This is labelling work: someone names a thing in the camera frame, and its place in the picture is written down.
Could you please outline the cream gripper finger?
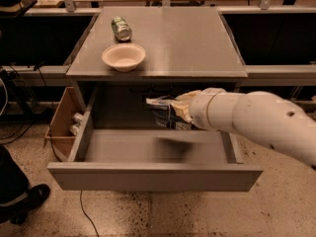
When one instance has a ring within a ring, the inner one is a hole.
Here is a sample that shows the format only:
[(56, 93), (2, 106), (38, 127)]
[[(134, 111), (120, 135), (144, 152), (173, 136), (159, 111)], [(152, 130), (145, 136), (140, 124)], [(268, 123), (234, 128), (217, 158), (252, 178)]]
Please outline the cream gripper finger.
[(178, 117), (183, 119), (186, 122), (191, 122), (193, 119), (190, 115), (190, 110), (188, 105), (180, 105), (173, 103), (172, 107)]
[(187, 103), (189, 103), (193, 97), (195, 97), (197, 94), (199, 93), (199, 90), (195, 90), (195, 91), (190, 91), (188, 93), (184, 93), (182, 95), (179, 95), (175, 98), (175, 100), (177, 102), (180, 102), (184, 105), (186, 105)]

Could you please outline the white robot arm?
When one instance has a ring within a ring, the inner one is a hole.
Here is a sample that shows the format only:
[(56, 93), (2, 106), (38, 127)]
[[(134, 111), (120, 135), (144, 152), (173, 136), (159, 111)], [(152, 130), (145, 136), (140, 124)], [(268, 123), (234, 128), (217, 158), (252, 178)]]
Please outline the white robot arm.
[(171, 102), (178, 117), (194, 126), (242, 135), (316, 167), (316, 122), (296, 104), (275, 94), (221, 88), (192, 91)]

